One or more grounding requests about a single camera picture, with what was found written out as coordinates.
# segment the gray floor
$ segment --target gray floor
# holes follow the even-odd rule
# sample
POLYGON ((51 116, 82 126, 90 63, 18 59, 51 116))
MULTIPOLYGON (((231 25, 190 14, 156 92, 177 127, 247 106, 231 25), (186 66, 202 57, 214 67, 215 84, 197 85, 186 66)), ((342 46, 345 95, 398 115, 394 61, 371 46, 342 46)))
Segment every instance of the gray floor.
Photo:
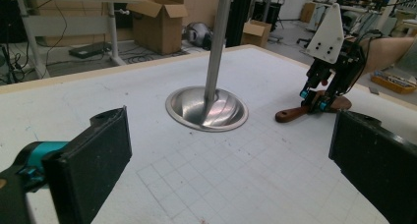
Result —
MULTIPOLYGON (((305 53, 305 42, 301 41, 300 43, 297 43, 299 38, 308 39, 313 36, 311 31, 305 29, 306 25, 307 24, 298 21, 284 21, 282 23, 277 23, 276 30, 271 33, 271 38, 268 41, 267 49, 306 65, 311 65, 314 59, 305 53), (276 37, 278 36, 282 37, 282 39, 277 40, 276 37)), ((10 44, 9 47, 12 56, 21 55, 19 63, 24 65, 26 62, 27 44, 13 43, 10 44)), ((47 59, 47 69, 51 77, 116 67, 105 54, 96 55, 85 60, 70 56, 68 50, 76 47, 79 46, 54 48, 39 46, 43 59, 47 59)), ((193 47, 187 41, 183 41, 182 51, 172 55, 161 56, 136 45, 133 41, 119 42, 120 56, 128 64, 151 61, 160 58, 169 58, 176 55, 183 55, 200 51, 205 50, 193 47)), ((28 67, 24 68, 24 71, 27 72, 25 78, 23 79, 24 82, 38 79, 32 67, 34 66, 32 59, 29 59, 28 63, 28 67)), ((7 69, 4 66, 0 67, 0 75, 4 74, 5 71, 7 71, 7 69)), ((389 89, 381 87, 380 85, 372 83, 370 81, 370 76, 368 75, 363 76, 358 81, 358 83, 364 86, 374 87, 379 92, 417 105, 417 91, 411 94, 398 94, 389 89)))

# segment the vertical rod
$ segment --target vertical rod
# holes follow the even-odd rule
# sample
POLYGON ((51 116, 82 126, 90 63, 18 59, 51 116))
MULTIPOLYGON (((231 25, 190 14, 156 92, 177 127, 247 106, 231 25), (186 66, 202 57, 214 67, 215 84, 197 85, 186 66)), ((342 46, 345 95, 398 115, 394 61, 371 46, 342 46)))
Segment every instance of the vertical rod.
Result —
POLYGON ((248 18, 246 19, 246 21, 252 20, 252 16, 254 16, 256 2, 257 0, 251 0, 251 5, 249 6, 248 18))
POLYGON ((36 70, 37 76, 40 79, 49 78, 49 72, 46 69, 46 66, 43 64, 42 59, 40 58, 39 50, 37 49, 36 39, 34 38, 34 34, 30 29, 30 21, 29 21, 29 14, 25 5, 24 0, 18 0, 19 9, 21 10, 22 22, 25 26, 25 31, 27 33, 28 42, 30 45, 31 53, 33 54, 34 58, 34 68, 36 70))
POLYGON ((116 18, 114 15, 114 4, 112 2, 107 3, 108 8, 108 24, 111 37, 111 54, 114 58, 119 56, 119 50, 117 49, 117 30, 116 30, 116 18))
POLYGON ((214 35, 211 44, 211 53, 208 60, 208 77, 206 81, 205 100, 214 101, 215 87, 217 84, 218 69, 220 67, 221 52, 223 51, 224 37, 229 18, 231 0, 219 0, 217 16, 214 24, 214 35))
POLYGON ((267 0, 267 3, 265 4, 264 15, 262 16, 262 22, 264 22, 264 23, 267 23, 267 20, 268 20, 270 1, 271 0, 267 0))

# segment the metal bowl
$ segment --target metal bowl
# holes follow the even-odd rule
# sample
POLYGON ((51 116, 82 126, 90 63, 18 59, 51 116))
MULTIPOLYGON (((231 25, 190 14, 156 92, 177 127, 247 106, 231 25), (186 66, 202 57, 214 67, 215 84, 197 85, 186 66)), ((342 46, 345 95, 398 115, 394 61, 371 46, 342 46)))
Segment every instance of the metal bowl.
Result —
POLYGON ((222 89, 216 89, 214 101, 208 102, 203 86, 178 89, 166 99, 165 107, 177 122, 204 132, 236 129, 246 122, 249 115, 242 101, 222 89))

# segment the white table surface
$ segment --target white table surface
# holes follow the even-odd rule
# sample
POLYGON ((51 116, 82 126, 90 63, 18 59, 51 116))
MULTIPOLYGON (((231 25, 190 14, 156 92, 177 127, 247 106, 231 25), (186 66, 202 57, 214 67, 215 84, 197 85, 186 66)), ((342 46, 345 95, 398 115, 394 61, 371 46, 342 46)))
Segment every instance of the white table surface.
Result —
MULTIPOLYGON (((249 119, 226 133, 186 128, 168 95, 205 85, 209 54, 0 87, 0 170, 32 141, 71 140, 89 118, 127 106, 133 157, 94 223, 387 223, 328 159, 334 114, 278 124, 300 104, 306 67, 257 47, 223 53, 217 87, 249 119)), ((417 141, 416 107, 354 87, 352 111, 417 141)), ((38 223, 56 223, 49 190, 29 194, 38 223)))

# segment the white bracket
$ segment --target white bracket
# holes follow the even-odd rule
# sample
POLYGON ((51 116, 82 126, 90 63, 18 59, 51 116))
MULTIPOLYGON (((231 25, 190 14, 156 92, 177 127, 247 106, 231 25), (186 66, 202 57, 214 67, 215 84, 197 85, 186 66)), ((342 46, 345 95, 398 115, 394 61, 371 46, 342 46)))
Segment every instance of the white bracket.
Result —
POLYGON ((343 26, 339 5, 328 7, 325 18, 307 46, 307 53, 313 57, 334 64, 343 44, 343 26))

